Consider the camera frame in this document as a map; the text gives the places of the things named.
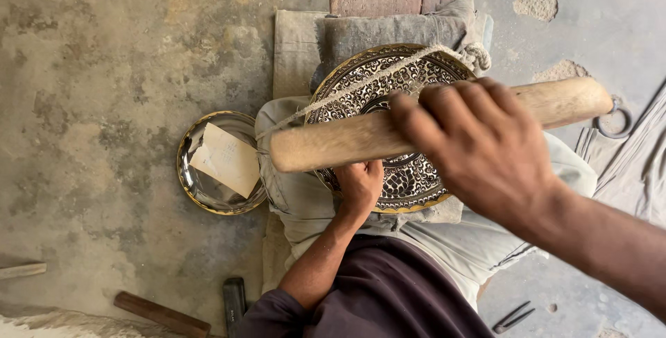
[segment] twisted rope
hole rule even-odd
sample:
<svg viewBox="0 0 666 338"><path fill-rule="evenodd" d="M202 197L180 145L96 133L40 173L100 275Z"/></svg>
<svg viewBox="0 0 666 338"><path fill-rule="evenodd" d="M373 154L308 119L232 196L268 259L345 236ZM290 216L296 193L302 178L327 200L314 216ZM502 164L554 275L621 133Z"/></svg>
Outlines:
<svg viewBox="0 0 666 338"><path fill-rule="evenodd" d="M328 97L326 97L321 101L309 104L307 107L304 107L303 109L295 112L286 119L283 119L276 125L271 126L269 129L257 135L256 140L265 137L266 135L270 134L272 131L282 129L282 127L287 125L289 122L304 116L310 111L315 111L317 109L325 107L326 105L341 99L344 95L352 93L359 88L365 87L366 85L372 83L373 81L392 75L393 73L395 73L395 71L399 71L404 67L411 65L412 63L415 63L416 61L420 60L421 58L431 53L440 52L440 51L452 55L458 61L462 62L469 70L476 70L476 69L488 70L490 68L490 54L487 52L487 50L484 49L484 46L481 43L468 44L461 51L461 53L456 53L453 50L451 50L451 48L441 44L433 45L431 47L422 49L419 52L414 53L409 57L406 57L402 61L394 63L387 69L378 71L377 73L374 73L370 77L358 81L349 87L341 89L338 92L329 95Z"/></svg>

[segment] floral engraved pattern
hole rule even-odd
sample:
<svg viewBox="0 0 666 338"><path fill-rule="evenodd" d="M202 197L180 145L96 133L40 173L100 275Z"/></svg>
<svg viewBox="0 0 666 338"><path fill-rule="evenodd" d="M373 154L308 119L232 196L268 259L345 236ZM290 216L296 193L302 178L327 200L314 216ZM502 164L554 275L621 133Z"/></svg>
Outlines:
<svg viewBox="0 0 666 338"><path fill-rule="evenodd" d="M326 98L340 89L370 77L380 70L416 53L423 46L415 44L384 45L369 49L343 62L319 86L312 103ZM394 89L410 91L417 85L451 83L473 76L462 64L445 53L434 53L398 70L388 77L375 80L340 100L306 116L306 123L336 121L338 119L388 110L387 95ZM420 153L402 155L383 160L384 190L376 211L417 210L437 201L449 192L437 175L437 170ZM333 191L340 186L332 169L316 171L320 179Z"/></svg>

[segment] brass plate rim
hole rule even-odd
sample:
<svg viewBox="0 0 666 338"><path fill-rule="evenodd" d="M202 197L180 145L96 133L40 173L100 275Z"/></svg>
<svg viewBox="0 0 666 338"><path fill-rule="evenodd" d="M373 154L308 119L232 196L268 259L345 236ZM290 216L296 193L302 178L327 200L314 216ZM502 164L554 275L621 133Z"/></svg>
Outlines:
<svg viewBox="0 0 666 338"><path fill-rule="evenodd" d="M356 53L356 54L354 54L353 56L351 56L351 57L349 57L348 59L346 59L344 62L340 63L335 69L333 69L333 71L331 71L331 72L326 76L326 78L324 78L324 80L322 80L321 83L319 83L319 86L317 87L317 89L316 89L316 90L314 91L314 93L312 94L312 97L310 98L310 104L313 104L313 103L315 102L316 97L317 97L317 93L319 93L319 91L323 88L325 82L326 82L329 78L332 78L332 77L337 73L338 70L340 70L340 69L346 67L346 66L347 66L352 60L357 59L357 58L361 58L361 57L362 57L363 55L365 55L366 53L377 52L377 51L379 51L379 50L381 50L381 49L385 49L385 48L397 48L397 47L408 47L408 48L412 48L412 49L425 49L425 48L427 48L426 45L422 45L422 44L413 44L413 43L396 43L396 44L383 44L383 45L378 45L377 47L372 47L372 48L370 48L370 49L366 49L365 51L362 51L362 52L360 52L360 53ZM458 61L457 58L453 57L452 55L450 55L449 53L446 53L446 52L444 52L444 51L438 51L438 52L436 52L436 53L440 53L440 54L444 55L447 59L450 59L451 61L453 61L453 62L455 63L456 66L458 66L458 67L461 68L461 69L466 70L466 71L470 74L470 77L471 77L471 78L476 78L476 75L474 75L474 71L469 70L469 69L468 69L468 68L467 68L462 62ZM309 111L309 112L307 112L307 114L305 114L304 126L309 126L309 124L308 124L308 120L310 119L310 115L311 115L311 113L312 113L312 111ZM320 173L319 171L315 170L314 173L317 175L317 178L319 178L320 182L321 182L322 184L324 184L324 186L326 186L327 189L329 189L329 191L331 191L331 192L337 194L338 196L342 196L338 191L336 191L336 190L333 189L333 186L331 186L330 183L328 183L328 182L326 182L326 181L324 180L324 178L322 177L322 175L321 175L321 173ZM441 203L442 201L445 201L447 198L450 198L450 197L452 197L452 196L453 196L453 194L450 194L450 193L448 193L448 194L443 194L442 196L440 196L439 198L437 198L437 200L428 201L428 202L427 202L426 204L424 204L424 205L418 205L418 204L416 204L416 205L412 205L412 206L410 206L409 208L399 208L399 209L388 208L388 209L382 209L382 208L379 208L379 207L375 206L375 207L372 209L372 211L375 212L375 213L383 213L383 214L411 213L411 212L419 211L419 210L421 210L421 209L425 209L425 208L428 208L428 207L430 207L430 206L433 206L433 205L436 205L436 204L438 204L438 203Z"/></svg>
<svg viewBox="0 0 666 338"><path fill-rule="evenodd" d="M245 114L244 112L239 112L239 111L215 111L215 112L209 113L209 114L207 114L207 115L204 115L204 116L201 117L200 119L197 119L197 120L196 120L196 121L195 121L195 122L194 122L194 123L188 128L188 129L187 129L187 131L185 131L185 134L184 134L184 135L182 136L182 138L180 139L180 144L179 144L179 146L178 146L178 151L176 152L176 173L178 174L178 180L180 181L180 186L185 190L185 193L187 194L187 196L190 197L190 198L192 199L192 201L194 201L194 202L196 203L196 205L200 206L201 208L206 209L207 211L209 211L209 212L211 212L211 213L221 214L221 215L225 215L225 216L234 216L234 215L236 215L236 214L247 213L247 212L253 210L254 208L256 208L257 206L261 205L261 203L263 203L263 202L266 200L266 198L268 197L268 193L265 193L265 194L264 194L264 198L262 198L259 202L257 202L257 203L254 204L253 206L247 206L247 207L245 207L245 208L237 209L237 210L234 210L234 211L219 211L219 210L217 210L217 209L213 209L213 208L211 208L211 207L209 207L209 206L207 206L207 205L204 205L204 204L201 203L199 200L197 200L197 199L195 198L195 196L192 195L192 193L191 193L191 192L188 190L188 188L185 186L185 181L184 181L184 179L182 178L182 175L180 174L180 165L181 165L180 154L181 154L181 152L182 152L182 148L183 148L183 146L185 145L185 139L189 136L189 134L192 132L192 130L195 129L195 127L196 127L197 125L201 124L203 121L206 121L207 119L210 119L211 117L215 117L216 115L220 115L220 114L234 114L234 115L240 114L240 115L242 115L243 117L247 117L248 119L252 119L253 122L256 121L256 119L254 119L254 117L252 117L252 116L250 116L250 115L247 115L247 114Z"/></svg>

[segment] wooden handle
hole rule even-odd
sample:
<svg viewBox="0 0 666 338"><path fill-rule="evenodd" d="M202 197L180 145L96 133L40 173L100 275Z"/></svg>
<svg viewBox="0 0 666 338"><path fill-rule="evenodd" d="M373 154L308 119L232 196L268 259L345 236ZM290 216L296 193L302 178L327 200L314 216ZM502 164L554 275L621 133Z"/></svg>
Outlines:
<svg viewBox="0 0 666 338"><path fill-rule="evenodd" d="M593 78L569 78L512 89L544 129L594 118L613 108L611 96ZM401 136L386 111L283 130L271 137L271 158L281 172L309 171L413 152L416 150Z"/></svg>
<svg viewBox="0 0 666 338"><path fill-rule="evenodd" d="M127 291L121 291L113 300L113 305L135 315L162 324L176 333L191 338L206 338L211 331L207 322L145 300Z"/></svg>

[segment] folded cloth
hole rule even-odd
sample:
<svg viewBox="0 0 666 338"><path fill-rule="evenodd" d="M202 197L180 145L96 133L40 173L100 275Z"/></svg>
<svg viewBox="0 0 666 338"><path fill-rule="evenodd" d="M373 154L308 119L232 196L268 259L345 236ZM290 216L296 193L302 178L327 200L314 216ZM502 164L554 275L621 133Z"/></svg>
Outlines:
<svg viewBox="0 0 666 338"><path fill-rule="evenodd" d="M455 0L428 15L315 19L322 76L357 53L396 43L442 44L478 75L490 68L484 44L492 37L492 19L478 17L473 0Z"/></svg>
<svg viewBox="0 0 666 338"><path fill-rule="evenodd" d="M593 198L666 228L666 89L627 139L583 129L576 153L600 174Z"/></svg>

